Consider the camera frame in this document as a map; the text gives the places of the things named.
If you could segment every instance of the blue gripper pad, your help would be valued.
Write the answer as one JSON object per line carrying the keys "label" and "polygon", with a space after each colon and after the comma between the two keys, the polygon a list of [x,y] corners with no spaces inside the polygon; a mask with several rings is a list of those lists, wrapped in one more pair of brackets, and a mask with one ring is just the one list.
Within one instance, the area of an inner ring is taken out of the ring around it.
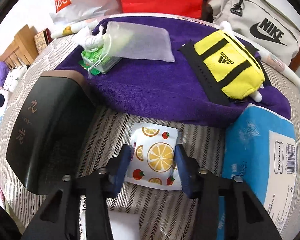
{"label": "blue gripper pad", "polygon": [[177,144],[174,156],[181,180],[182,192],[185,193],[190,199],[196,198],[196,192],[194,192],[195,176],[193,176],[193,173],[196,173],[199,168],[197,161],[194,158],[190,158],[186,155],[182,144]]}
{"label": "blue gripper pad", "polygon": [[131,161],[131,152],[130,145],[122,145],[119,155],[111,158],[106,165],[106,169],[109,171],[109,180],[111,182],[109,191],[113,194],[113,198],[117,197],[121,191],[124,176],[126,175]]}

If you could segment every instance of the chinese characters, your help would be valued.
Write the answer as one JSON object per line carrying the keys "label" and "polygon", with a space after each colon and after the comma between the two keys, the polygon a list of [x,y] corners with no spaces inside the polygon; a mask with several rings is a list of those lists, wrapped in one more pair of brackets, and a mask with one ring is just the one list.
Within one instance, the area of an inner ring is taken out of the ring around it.
{"label": "chinese characters", "polygon": [[225,221],[226,221],[226,216],[225,216],[225,213],[223,213],[222,217],[221,217],[221,219],[219,221],[219,224],[218,224],[218,229],[221,230],[223,228],[223,225],[224,225]]}
{"label": "chinese characters", "polygon": [[[32,102],[31,102],[31,105],[28,106],[27,109],[28,109],[28,110],[31,109],[31,112],[32,112],[32,113],[35,113],[35,112],[37,111],[37,109],[35,109],[35,107],[36,107],[37,104],[38,104],[37,100],[32,101]],[[24,121],[26,124],[32,124],[32,123],[30,122],[30,119],[29,119],[29,118],[24,117],[24,118],[23,118],[23,121]],[[23,138],[24,138],[25,135],[26,135],[26,130],[25,130],[24,128],[22,128],[21,130],[19,129],[19,135],[16,137],[16,140],[19,141],[20,145],[23,144]]]}
{"label": "chinese characters", "polygon": [[22,130],[19,130],[19,136],[17,136],[16,140],[19,141],[20,144],[23,144],[23,137],[26,135],[26,130],[22,128]]}
{"label": "chinese characters", "polygon": [[272,203],[270,203],[270,204],[268,205],[267,213],[268,213],[269,215],[271,214],[271,211],[272,211],[272,206],[273,206],[273,203],[274,203],[274,197],[275,197],[275,195],[273,195],[273,197],[272,197]]}
{"label": "chinese characters", "polygon": [[31,108],[31,112],[35,112],[35,111],[37,111],[37,109],[34,109],[34,107],[37,105],[38,103],[37,103],[37,100],[35,100],[35,101],[32,101],[31,102],[31,106],[29,106],[28,107],[28,110],[30,110],[30,108]]}
{"label": "chinese characters", "polygon": [[28,118],[24,118],[23,121],[26,122],[27,124],[31,124],[30,119]]}
{"label": "chinese characters", "polygon": [[232,174],[231,174],[231,179],[235,176],[235,172],[237,172],[237,164],[234,163],[232,164]]}

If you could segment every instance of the drawstring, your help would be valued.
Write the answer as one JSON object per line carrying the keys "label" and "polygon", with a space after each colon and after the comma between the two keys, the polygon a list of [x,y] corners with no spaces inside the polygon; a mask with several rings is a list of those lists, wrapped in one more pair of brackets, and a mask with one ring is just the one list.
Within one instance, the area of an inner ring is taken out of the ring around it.
{"label": "drawstring", "polygon": [[238,16],[242,16],[242,8],[241,8],[242,3],[243,0],[239,0],[239,3],[234,4],[233,7],[230,9],[230,12]]}
{"label": "drawstring", "polygon": [[[112,41],[111,41],[111,36],[110,36],[109,34],[108,34],[108,37],[109,37],[109,40],[110,40],[110,44],[109,44],[109,50],[110,50]],[[106,54],[104,54],[104,55],[103,55],[103,52],[104,52],[104,51],[103,51],[102,54],[100,55],[100,58],[97,60],[97,62],[96,62],[95,64],[93,64],[93,66],[91,66],[91,67],[88,68],[88,79],[92,78],[91,71],[92,71],[96,66],[100,65],[101,62],[105,59],[105,57],[108,56],[109,50],[108,50],[108,51],[106,52]]]}

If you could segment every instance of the bed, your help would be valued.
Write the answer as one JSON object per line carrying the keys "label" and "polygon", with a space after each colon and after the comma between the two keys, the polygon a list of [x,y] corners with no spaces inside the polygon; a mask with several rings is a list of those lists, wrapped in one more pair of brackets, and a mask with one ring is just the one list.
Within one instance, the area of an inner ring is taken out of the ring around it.
{"label": "bed", "polygon": [[25,25],[17,32],[14,40],[0,56],[0,61],[7,63],[10,68],[31,65],[38,56],[34,43],[35,35],[34,28],[29,28],[28,25]]}
{"label": "bed", "polygon": [[[16,216],[26,227],[36,210],[44,201],[44,196],[27,191],[13,173],[5,159],[11,130],[25,98],[32,86],[45,70],[53,70],[76,47],[71,36],[54,40],[40,54],[21,80],[12,95],[6,109],[6,115],[0,126],[0,186],[7,202]],[[290,101],[292,117],[296,131],[298,148],[298,171],[293,204],[288,215],[288,222],[283,229],[284,240],[293,239],[300,231],[300,94],[298,88],[273,68],[264,64],[273,86],[278,88]],[[186,152],[215,174],[220,174],[224,154],[224,130],[198,125],[182,124],[142,118],[130,114],[117,113],[112,109],[101,107],[94,122],[91,136],[84,150],[85,156],[78,175],[90,174],[103,167],[107,160],[118,153],[121,145],[129,142],[130,129],[134,122],[154,122],[168,125],[183,131],[181,142]],[[190,239],[194,223],[196,200],[188,200],[181,192],[166,192],[126,183],[118,198],[107,202],[109,210],[140,214],[140,239]]]}
{"label": "bed", "polygon": [[[34,62],[38,56],[38,52],[34,43],[34,28],[29,28],[28,25],[25,25],[20,29],[14,36],[14,40],[7,47],[4,53],[0,56],[0,61],[7,63],[10,69],[16,68],[21,65],[30,65]],[[0,124],[5,113],[7,103],[0,108]],[[0,205],[5,207],[4,195],[0,189]]]}

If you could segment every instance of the black strap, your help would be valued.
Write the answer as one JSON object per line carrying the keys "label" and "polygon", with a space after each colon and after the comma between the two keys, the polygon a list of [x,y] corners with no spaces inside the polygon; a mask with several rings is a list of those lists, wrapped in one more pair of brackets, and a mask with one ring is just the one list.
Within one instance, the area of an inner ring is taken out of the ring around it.
{"label": "black strap", "polygon": [[237,65],[233,70],[231,70],[225,77],[224,79],[220,80],[218,82],[219,86],[221,88],[229,85],[242,71],[247,69],[248,67],[251,67],[251,63],[246,60],[242,62],[241,64]]}
{"label": "black strap", "polygon": [[[250,43],[245,43],[244,46],[246,47],[247,51],[250,52],[251,55],[255,56],[256,52],[259,51],[258,49],[256,49],[255,47],[252,46],[252,44]],[[270,79],[268,77],[268,74],[266,73],[265,68],[263,67],[263,64],[261,63],[261,60],[259,57],[256,57],[256,61],[258,62],[258,64],[260,65],[262,72],[265,76],[265,81],[263,82],[263,86],[267,87],[267,86],[272,86]]]}
{"label": "black strap", "polygon": [[210,57],[212,54],[216,53],[218,50],[222,49],[229,42],[226,39],[222,39],[213,45],[210,49],[206,50],[203,54],[200,55],[202,60],[205,60],[207,57]]}
{"label": "black strap", "polygon": [[183,45],[179,51],[186,57],[209,101],[218,105],[228,106],[230,103],[228,97],[223,93],[216,79],[195,51],[194,42],[190,41]]}
{"label": "black strap", "polygon": [[230,37],[228,34],[226,34],[226,33],[224,33],[229,39],[231,39],[233,42],[234,42],[234,44],[236,44],[255,64],[256,64],[256,66],[259,68],[259,69],[261,69],[260,68],[260,66],[259,66],[259,64],[258,64],[258,62],[256,61],[256,59],[254,58],[254,56],[251,56],[248,52],[246,52],[246,50],[244,49],[244,48],[242,48],[242,45],[240,45],[236,40],[234,40],[232,37]]}

